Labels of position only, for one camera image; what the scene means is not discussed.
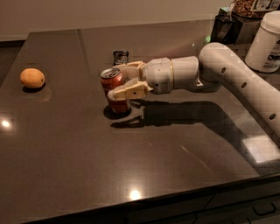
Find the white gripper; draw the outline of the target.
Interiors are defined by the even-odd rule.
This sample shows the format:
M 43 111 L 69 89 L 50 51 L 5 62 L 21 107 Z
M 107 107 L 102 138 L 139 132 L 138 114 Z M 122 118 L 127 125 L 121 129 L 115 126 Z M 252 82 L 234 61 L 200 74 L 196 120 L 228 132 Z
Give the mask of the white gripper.
M 155 95 L 169 94 L 172 90 L 194 90 L 199 74 L 199 60 L 194 57 L 153 59 L 116 65 L 125 80 L 124 85 L 109 90 L 107 97 L 114 102 L 144 98 L 153 88 Z

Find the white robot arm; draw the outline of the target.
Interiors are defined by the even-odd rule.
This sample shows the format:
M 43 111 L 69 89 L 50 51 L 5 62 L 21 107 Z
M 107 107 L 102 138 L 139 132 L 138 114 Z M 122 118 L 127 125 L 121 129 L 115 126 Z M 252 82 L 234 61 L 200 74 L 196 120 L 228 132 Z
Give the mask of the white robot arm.
M 230 48 L 221 43 L 205 45 L 197 57 L 160 58 L 114 67 L 126 82 L 108 91 L 112 101 L 141 99 L 149 92 L 173 90 L 230 91 L 274 141 L 280 139 L 280 92 L 255 74 Z

